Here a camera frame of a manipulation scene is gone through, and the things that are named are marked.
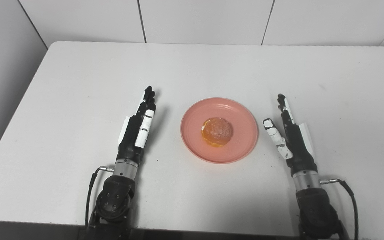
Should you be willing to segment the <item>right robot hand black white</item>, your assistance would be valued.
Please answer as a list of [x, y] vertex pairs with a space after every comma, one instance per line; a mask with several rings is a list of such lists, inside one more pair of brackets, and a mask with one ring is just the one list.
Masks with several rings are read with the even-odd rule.
[[263, 126], [276, 146], [281, 157], [290, 168], [291, 175], [303, 171], [318, 172], [313, 158], [310, 137], [305, 124], [298, 125], [293, 117], [292, 110], [285, 95], [278, 94], [278, 108], [281, 111], [284, 136], [281, 135], [273, 120], [263, 120]]

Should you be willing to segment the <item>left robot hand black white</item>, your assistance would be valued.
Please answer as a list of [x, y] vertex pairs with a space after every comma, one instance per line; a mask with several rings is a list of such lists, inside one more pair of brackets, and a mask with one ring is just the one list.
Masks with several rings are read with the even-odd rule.
[[116, 160], [126, 159], [137, 165], [141, 163], [155, 111], [155, 91], [148, 86], [143, 92], [137, 112], [127, 116], [124, 121]]

